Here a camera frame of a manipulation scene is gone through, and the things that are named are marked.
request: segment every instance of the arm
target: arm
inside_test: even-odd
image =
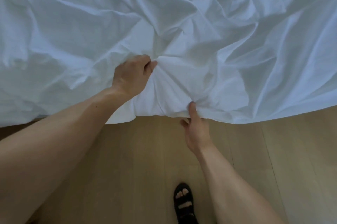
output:
[[[189,149],[196,155],[209,186],[217,221],[284,224],[272,206],[234,170],[210,139],[208,123],[189,105],[189,123],[181,120]]]
[[[141,93],[156,66],[136,56],[118,66],[112,86],[0,141],[0,223],[23,223],[78,164],[125,102]]]

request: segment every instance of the black sandal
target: black sandal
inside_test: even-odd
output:
[[[179,198],[176,198],[176,195],[178,194],[179,191],[183,193],[183,189],[187,189],[188,193],[186,195],[183,194],[183,196]],[[176,187],[174,191],[174,195],[173,195],[173,202],[174,202],[174,209],[176,211],[176,215],[177,215],[179,223],[181,223],[182,219],[188,215],[189,215],[189,218],[195,218],[195,222],[197,223],[196,215],[194,213],[194,201],[193,201],[192,191],[191,191],[191,188],[186,183],[180,183]],[[179,209],[178,206],[186,202],[191,202],[192,205]]]

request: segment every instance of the left hand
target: left hand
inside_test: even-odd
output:
[[[125,94],[127,100],[140,94],[149,80],[157,61],[151,61],[148,55],[134,56],[117,66],[112,88]]]

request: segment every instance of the wooden floor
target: wooden floor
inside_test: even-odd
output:
[[[179,119],[106,125],[42,207],[41,223],[177,223],[173,190],[187,182],[200,224],[215,223],[208,189]],[[210,121],[222,154],[286,223],[337,223],[337,106],[267,122]]]

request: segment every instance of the white bed sheet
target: white bed sheet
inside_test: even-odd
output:
[[[134,54],[158,61],[108,123],[250,123],[337,104],[337,0],[0,0],[0,125],[78,103]]]

